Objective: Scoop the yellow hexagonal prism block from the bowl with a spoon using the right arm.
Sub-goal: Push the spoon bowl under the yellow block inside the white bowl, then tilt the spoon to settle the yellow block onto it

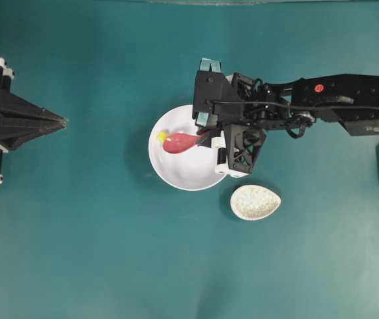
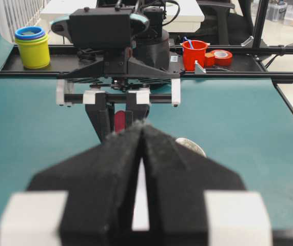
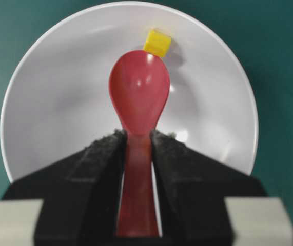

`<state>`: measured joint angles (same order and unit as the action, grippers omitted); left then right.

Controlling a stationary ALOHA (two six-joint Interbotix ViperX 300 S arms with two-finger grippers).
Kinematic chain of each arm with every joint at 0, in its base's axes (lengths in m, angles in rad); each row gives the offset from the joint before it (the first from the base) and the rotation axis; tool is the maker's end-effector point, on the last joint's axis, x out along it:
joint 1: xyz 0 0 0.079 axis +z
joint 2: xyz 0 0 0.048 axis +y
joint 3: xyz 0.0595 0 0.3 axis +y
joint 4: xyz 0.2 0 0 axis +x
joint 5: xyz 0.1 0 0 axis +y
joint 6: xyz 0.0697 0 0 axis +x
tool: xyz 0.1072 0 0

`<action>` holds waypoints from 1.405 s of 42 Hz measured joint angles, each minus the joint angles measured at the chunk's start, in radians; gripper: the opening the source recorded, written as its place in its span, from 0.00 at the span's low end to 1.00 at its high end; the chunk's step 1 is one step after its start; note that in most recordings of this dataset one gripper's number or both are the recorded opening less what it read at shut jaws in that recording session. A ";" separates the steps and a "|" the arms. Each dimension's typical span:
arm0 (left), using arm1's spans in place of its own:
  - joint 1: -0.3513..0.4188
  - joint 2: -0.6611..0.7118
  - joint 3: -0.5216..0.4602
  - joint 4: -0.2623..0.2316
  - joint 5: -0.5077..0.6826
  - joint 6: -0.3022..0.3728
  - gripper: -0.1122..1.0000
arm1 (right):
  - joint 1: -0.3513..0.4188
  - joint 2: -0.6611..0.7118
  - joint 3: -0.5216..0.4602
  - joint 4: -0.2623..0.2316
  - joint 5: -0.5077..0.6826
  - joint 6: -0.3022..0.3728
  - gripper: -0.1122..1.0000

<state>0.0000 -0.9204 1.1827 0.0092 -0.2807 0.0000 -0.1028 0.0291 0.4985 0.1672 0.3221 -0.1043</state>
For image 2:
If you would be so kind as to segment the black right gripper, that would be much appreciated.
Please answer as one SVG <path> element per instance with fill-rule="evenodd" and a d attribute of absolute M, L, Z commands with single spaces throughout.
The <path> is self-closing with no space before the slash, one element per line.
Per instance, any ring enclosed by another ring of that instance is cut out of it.
<path fill-rule="evenodd" d="M 92 62 L 61 73 L 60 79 L 111 77 L 171 80 L 171 103 L 181 103 L 180 67 L 171 61 L 169 34 L 163 29 L 165 11 L 158 7 L 100 7 L 78 9 L 51 23 L 51 30 L 66 37 L 80 50 L 94 52 Z M 103 142 L 110 133 L 105 91 L 85 91 L 85 111 Z M 125 126 L 145 119 L 150 110 L 150 91 L 128 91 Z"/>

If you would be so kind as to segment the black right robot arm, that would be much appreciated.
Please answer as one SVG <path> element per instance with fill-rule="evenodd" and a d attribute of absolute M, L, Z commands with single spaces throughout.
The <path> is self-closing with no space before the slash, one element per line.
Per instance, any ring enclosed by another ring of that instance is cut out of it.
<path fill-rule="evenodd" d="M 51 24 L 87 65 L 57 77 L 56 103 L 81 103 L 100 141 L 145 119 L 151 86 L 171 83 L 158 101 L 181 102 L 181 62 L 171 61 L 165 1 L 98 1 Z"/>

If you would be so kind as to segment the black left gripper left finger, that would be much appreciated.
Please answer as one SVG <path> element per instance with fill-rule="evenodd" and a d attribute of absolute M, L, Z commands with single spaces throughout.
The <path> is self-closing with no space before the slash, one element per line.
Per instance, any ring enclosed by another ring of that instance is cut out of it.
<path fill-rule="evenodd" d="M 0 245 L 107 245 L 132 221 L 140 123 L 36 173 L 11 195 Z"/>

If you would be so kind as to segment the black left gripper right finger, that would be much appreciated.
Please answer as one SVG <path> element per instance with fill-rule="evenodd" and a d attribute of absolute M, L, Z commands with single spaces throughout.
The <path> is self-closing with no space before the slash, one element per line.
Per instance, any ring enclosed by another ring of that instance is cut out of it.
<path fill-rule="evenodd" d="M 143 126 L 150 228 L 159 245 L 272 245 L 260 193 L 231 169 Z"/>

